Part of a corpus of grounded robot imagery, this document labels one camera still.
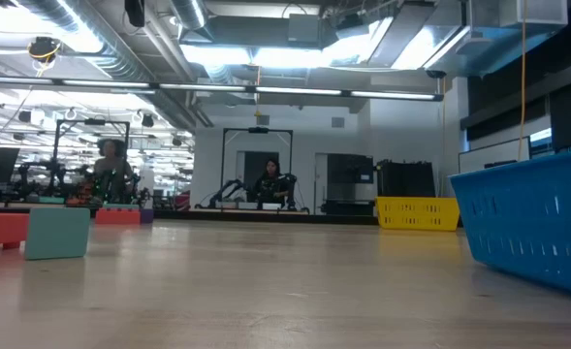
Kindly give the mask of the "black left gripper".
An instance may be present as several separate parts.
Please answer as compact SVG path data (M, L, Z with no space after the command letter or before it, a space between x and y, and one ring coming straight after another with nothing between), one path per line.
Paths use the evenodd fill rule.
M124 11L129 22L134 27L144 27L145 24L145 1L124 0Z

